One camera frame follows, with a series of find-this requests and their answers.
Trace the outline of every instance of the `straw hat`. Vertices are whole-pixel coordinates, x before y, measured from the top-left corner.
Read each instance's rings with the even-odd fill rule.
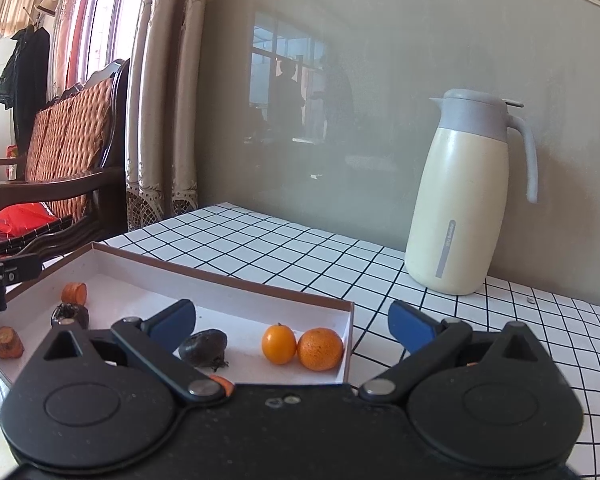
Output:
[[[44,12],[49,16],[56,15],[56,9],[58,8],[58,0],[42,0],[36,5],[36,9],[40,12]]]

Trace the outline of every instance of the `metal screw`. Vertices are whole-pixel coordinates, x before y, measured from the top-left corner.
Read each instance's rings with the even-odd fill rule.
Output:
[[[297,395],[288,395],[285,397],[285,402],[287,404],[299,404],[301,401],[302,399]]]
[[[280,399],[280,397],[273,397],[271,399],[267,399],[264,401],[265,406],[268,406],[269,408],[273,408],[274,410],[276,410],[278,408],[282,408],[284,403],[285,403],[285,401]]]
[[[367,395],[384,396],[395,391],[395,383],[389,379],[371,379],[362,385]]]
[[[222,388],[220,383],[211,379],[198,379],[189,384],[189,393],[198,397],[214,396]]]

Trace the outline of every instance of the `lace curtain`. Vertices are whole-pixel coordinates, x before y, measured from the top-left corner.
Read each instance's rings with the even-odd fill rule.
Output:
[[[142,0],[126,113],[130,229],[198,206],[194,126],[205,1]]]

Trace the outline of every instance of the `red plastic bag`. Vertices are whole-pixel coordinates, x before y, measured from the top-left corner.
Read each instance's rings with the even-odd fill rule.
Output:
[[[11,205],[0,211],[0,233],[17,238],[56,220],[39,202]]]

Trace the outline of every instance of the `cardboard box tray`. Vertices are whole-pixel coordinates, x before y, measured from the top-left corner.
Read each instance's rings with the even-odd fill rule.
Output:
[[[69,282],[87,285],[89,328],[109,328],[126,316],[147,319],[177,300],[196,305],[195,332],[223,330],[228,337],[222,375],[234,383],[317,384],[347,381],[352,346],[353,304],[269,285],[190,269],[101,244],[89,244],[44,270],[39,279],[7,294],[0,326],[13,327],[25,351],[20,359],[0,359],[0,375],[13,384],[30,355],[50,329],[50,316]],[[283,366],[267,361],[260,350],[272,324],[291,327],[296,337],[308,329],[327,327],[343,339],[345,357],[339,368],[311,372],[298,358]],[[204,373],[213,373],[202,368]]]

